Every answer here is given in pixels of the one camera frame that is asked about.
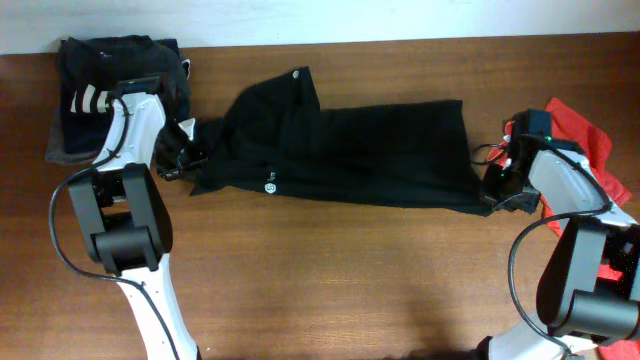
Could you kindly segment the black polo shirt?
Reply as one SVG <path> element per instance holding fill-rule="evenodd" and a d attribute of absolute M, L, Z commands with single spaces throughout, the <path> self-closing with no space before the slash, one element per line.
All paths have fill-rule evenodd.
<path fill-rule="evenodd" d="M 323 109 L 309 68 L 243 90 L 197 130 L 193 195 L 225 187 L 487 216 L 460 100 Z"/>

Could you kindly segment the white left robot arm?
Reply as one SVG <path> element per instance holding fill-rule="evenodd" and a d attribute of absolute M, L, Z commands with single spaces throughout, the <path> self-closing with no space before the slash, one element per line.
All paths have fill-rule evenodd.
<path fill-rule="evenodd" d="M 83 111 L 112 116 L 96 159 L 66 183 L 87 253 L 104 268 L 99 279 L 127 298 L 148 358 L 198 359 L 171 280 L 170 215 L 151 174 L 173 181 L 205 162 L 195 121 L 176 119 L 176 85 L 164 75 L 84 94 Z"/>

